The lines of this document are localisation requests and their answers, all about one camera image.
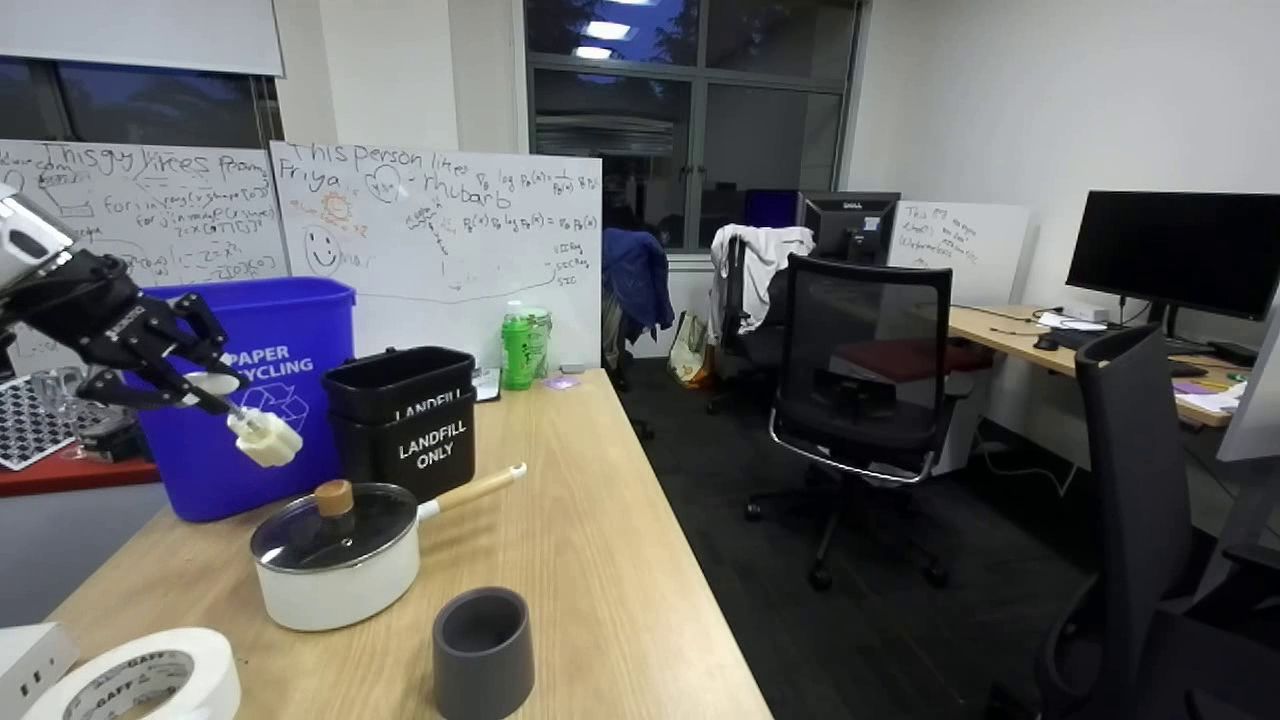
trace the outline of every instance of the white tape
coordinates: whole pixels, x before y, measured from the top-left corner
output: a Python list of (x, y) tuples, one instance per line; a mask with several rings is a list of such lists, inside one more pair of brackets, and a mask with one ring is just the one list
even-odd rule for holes
[(53, 685), (30, 720), (232, 720), (239, 678), (232, 646), (211, 627), (130, 642)]

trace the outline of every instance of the gray carpet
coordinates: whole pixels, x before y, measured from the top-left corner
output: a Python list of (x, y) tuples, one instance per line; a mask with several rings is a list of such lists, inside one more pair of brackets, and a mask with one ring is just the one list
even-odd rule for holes
[[(631, 365), (620, 395), (779, 720), (977, 720), (995, 685), (1031, 695), (1031, 652), (1089, 565), (1076, 495), (980, 468), (911, 495), (856, 492), (836, 585), (816, 593), (816, 509), (744, 521), (754, 492), (808, 477), (770, 444), (763, 404), (687, 391), (663, 365)], [(933, 589), (894, 534), (938, 547), (951, 585)]]

